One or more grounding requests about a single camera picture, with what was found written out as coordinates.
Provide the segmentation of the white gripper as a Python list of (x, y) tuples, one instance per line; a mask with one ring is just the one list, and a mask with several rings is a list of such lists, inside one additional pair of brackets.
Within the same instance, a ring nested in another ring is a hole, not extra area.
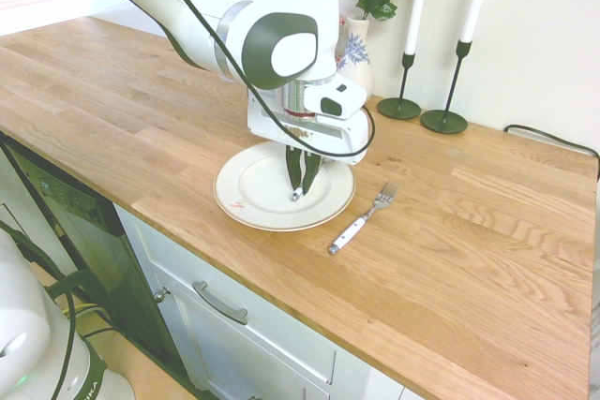
[[(247, 126), (256, 136), (287, 145), (285, 162), (294, 195), (308, 193), (320, 171), (323, 156), (349, 165), (357, 164), (365, 156), (367, 152), (365, 146), (369, 138), (369, 121), (364, 111), (357, 112), (347, 120), (321, 114), (309, 118), (297, 118), (284, 111), (278, 98), (279, 90), (260, 90), (259, 94), (264, 104), (289, 131), (289, 134), (273, 121), (258, 98), (251, 92), (248, 93)], [(309, 152), (307, 144), (317, 149), (318, 154)]]

